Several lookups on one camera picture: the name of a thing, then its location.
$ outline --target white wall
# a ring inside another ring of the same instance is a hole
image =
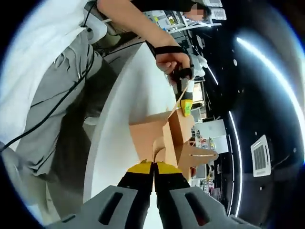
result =
[[[219,154],[229,152],[228,142],[226,135],[213,138],[213,142],[216,146],[215,151]]]
[[[200,135],[205,139],[208,139],[209,137],[220,137],[227,134],[223,119],[199,123],[196,124],[195,127],[200,131]]]

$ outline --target gray pants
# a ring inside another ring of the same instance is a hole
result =
[[[16,153],[33,175],[59,181],[82,194],[90,140],[85,116],[98,116],[116,80],[114,72],[80,33],[45,73],[27,116],[28,130],[40,122],[94,62],[84,79],[38,129],[23,137]]]

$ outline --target cardboard box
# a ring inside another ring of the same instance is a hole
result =
[[[207,164],[218,158],[213,150],[199,149],[187,144],[192,136],[194,118],[184,117],[181,109],[174,109],[146,117],[129,125],[140,161],[163,161],[181,169],[190,179],[190,167]]]

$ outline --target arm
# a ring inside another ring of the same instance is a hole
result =
[[[170,34],[146,18],[129,0],[98,0],[97,8],[112,21],[138,34],[155,48],[179,46]]]

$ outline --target black ceiling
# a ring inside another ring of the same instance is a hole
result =
[[[228,111],[235,120],[243,162],[239,217],[266,226],[288,209],[289,203],[293,202],[294,190],[300,189],[297,174],[304,168],[304,139],[291,99],[275,74],[236,38],[251,42],[276,65],[304,110],[304,88],[298,60],[303,50],[297,49],[296,36],[290,27],[297,30],[297,34],[302,29],[298,24],[292,24],[298,20],[289,20],[291,12],[283,7],[285,2],[275,2],[276,8],[254,0],[223,0],[222,3],[227,21],[222,21],[221,27],[193,29],[192,36],[204,38],[203,55],[219,83],[217,85],[206,71],[205,90],[211,100],[213,115],[224,119],[231,136],[236,176],[232,213],[237,208],[239,162]],[[290,26],[281,14],[288,17]],[[273,170],[270,176],[253,177],[250,146],[262,135],[267,136],[271,148]]]

